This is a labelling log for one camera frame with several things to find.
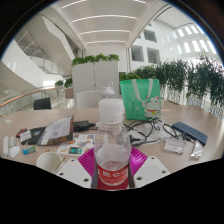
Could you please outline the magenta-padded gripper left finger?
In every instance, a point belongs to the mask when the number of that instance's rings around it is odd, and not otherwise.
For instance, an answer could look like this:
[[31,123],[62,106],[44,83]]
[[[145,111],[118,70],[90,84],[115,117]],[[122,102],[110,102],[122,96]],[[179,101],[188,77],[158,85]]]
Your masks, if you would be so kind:
[[98,176],[94,150],[88,150],[78,159],[69,159],[56,175],[78,186],[96,189]]

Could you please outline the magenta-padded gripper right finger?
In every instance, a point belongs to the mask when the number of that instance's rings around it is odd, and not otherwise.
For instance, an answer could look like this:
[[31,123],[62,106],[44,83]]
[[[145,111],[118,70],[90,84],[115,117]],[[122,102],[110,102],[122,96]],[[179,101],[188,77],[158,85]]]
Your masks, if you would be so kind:
[[128,176],[130,188],[143,187],[169,174],[168,169],[156,156],[147,157],[140,150],[132,149]]

